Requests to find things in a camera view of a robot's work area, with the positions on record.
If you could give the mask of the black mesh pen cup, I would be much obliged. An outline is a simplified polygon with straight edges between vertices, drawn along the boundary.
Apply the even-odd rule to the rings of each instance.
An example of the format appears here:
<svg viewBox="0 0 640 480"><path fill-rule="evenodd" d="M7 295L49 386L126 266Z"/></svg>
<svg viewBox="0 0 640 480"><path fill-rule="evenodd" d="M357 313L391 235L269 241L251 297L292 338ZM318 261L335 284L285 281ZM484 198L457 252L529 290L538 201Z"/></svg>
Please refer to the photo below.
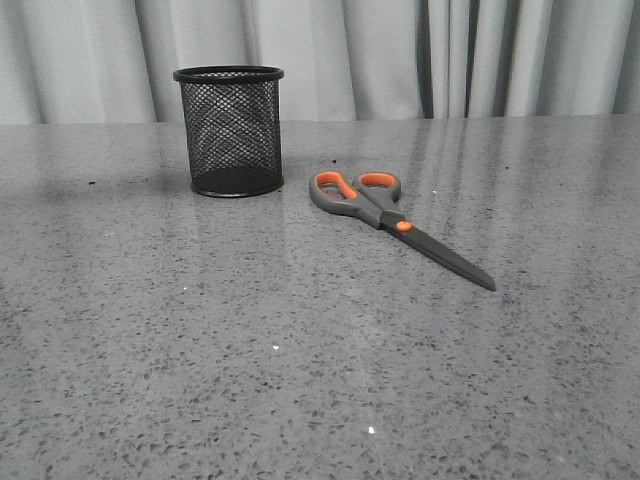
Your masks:
<svg viewBox="0 0 640 480"><path fill-rule="evenodd" d="M192 189L211 197L249 197L284 184L277 67L179 69Z"/></svg>

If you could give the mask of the grey curtain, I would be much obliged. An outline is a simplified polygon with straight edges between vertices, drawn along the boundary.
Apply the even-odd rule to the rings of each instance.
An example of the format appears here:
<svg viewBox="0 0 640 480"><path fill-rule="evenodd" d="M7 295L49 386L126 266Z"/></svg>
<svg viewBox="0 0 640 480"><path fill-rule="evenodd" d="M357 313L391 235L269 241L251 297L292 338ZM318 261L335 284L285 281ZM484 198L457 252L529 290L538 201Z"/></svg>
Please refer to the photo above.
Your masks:
<svg viewBox="0 0 640 480"><path fill-rule="evenodd" d="M286 120L635 113L635 1L5 1L5 124L177 121L175 70L281 68Z"/></svg>

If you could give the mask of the grey orange scissors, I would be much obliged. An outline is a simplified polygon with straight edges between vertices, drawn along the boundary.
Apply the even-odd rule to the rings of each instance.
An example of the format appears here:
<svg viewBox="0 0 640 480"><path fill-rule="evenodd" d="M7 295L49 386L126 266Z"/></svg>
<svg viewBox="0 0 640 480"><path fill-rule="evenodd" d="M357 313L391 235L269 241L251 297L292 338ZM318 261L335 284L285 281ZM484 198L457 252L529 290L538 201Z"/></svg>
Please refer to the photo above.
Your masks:
<svg viewBox="0 0 640 480"><path fill-rule="evenodd" d="M385 230L458 276L495 291L492 277L446 245L420 230L398 209L401 181L386 172L366 172L347 181L338 171L319 172L309 180L313 202L326 212L349 216Z"/></svg>

